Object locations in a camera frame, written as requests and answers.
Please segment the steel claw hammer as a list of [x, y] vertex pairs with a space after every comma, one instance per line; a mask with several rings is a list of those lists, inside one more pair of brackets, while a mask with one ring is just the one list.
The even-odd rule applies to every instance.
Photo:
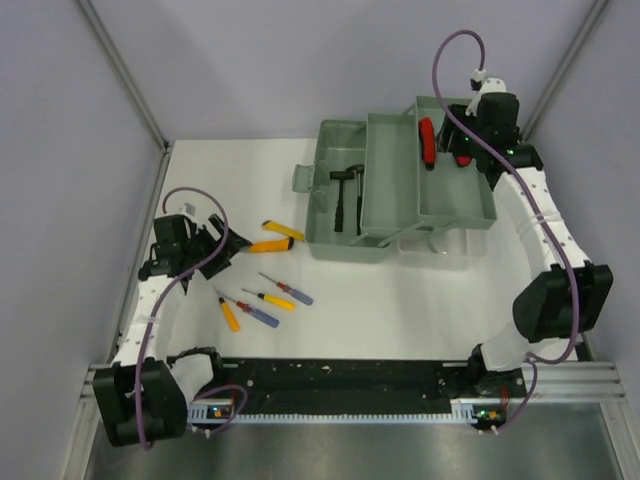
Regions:
[[364, 188], [364, 171], [365, 166], [363, 164], [355, 164], [348, 168], [348, 171], [352, 171], [355, 174], [357, 181], [357, 203], [356, 203], [356, 234], [361, 234], [361, 214], [363, 203], [363, 188]]

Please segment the red black pliers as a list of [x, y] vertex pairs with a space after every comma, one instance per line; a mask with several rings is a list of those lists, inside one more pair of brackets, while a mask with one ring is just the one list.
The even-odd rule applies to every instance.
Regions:
[[430, 117], [423, 117], [418, 121], [418, 136], [420, 143], [420, 157], [427, 171], [435, 169], [437, 161], [436, 135], [434, 124]]

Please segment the orange utility knife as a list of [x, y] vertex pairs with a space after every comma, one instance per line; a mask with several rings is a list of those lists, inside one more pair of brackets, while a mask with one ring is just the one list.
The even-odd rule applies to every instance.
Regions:
[[295, 244], [294, 238], [285, 237], [279, 240], [250, 243], [248, 246], [242, 247], [240, 251], [251, 253], [251, 254], [286, 252], [291, 250], [294, 244]]

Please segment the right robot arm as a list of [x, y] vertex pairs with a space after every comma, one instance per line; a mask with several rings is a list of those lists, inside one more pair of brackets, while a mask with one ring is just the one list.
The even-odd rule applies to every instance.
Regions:
[[551, 361], [565, 361], [578, 335], [595, 326], [613, 273], [594, 263], [571, 235], [537, 150], [520, 139], [514, 94], [485, 93], [473, 113], [462, 104], [438, 102], [445, 113], [439, 151], [475, 162], [507, 210], [531, 272], [530, 283], [513, 301], [511, 321], [477, 345], [469, 359], [467, 384], [487, 396], [502, 385], [503, 372], [526, 360], [545, 362], [541, 353], [548, 346], [563, 344], [564, 351]]

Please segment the green plastic toolbox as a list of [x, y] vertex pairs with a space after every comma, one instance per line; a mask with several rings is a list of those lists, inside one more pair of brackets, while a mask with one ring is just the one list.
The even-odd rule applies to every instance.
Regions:
[[[419, 96], [402, 113], [327, 119], [320, 125], [312, 164], [295, 167], [292, 189], [309, 196], [305, 240], [316, 260], [379, 263], [400, 241], [436, 244], [451, 230], [488, 230], [497, 219], [493, 195], [475, 166], [460, 168], [448, 153], [427, 171], [420, 157], [418, 121], [444, 119], [438, 101]], [[357, 181], [345, 182], [344, 225], [334, 231], [339, 182], [331, 171], [363, 164], [361, 234], [356, 234]]]

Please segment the black rubber mallet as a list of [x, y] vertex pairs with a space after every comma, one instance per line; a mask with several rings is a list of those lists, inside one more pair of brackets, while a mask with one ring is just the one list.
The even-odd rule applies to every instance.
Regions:
[[348, 180], [353, 180], [355, 174], [353, 171], [331, 171], [330, 179], [339, 182], [339, 191], [337, 205], [335, 209], [334, 231], [341, 233], [344, 225], [344, 186]]

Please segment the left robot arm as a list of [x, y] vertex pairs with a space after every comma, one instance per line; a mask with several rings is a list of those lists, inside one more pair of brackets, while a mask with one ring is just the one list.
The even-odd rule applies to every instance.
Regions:
[[189, 404], [200, 392], [220, 394], [227, 382], [215, 348], [192, 347], [172, 355], [169, 344], [193, 277], [212, 279], [250, 243], [217, 214], [203, 224], [185, 213], [163, 216], [154, 220], [153, 231], [126, 333], [111, 364], [97, 370], [92, 381], [114, 447], [149, 447], [182, 436]]

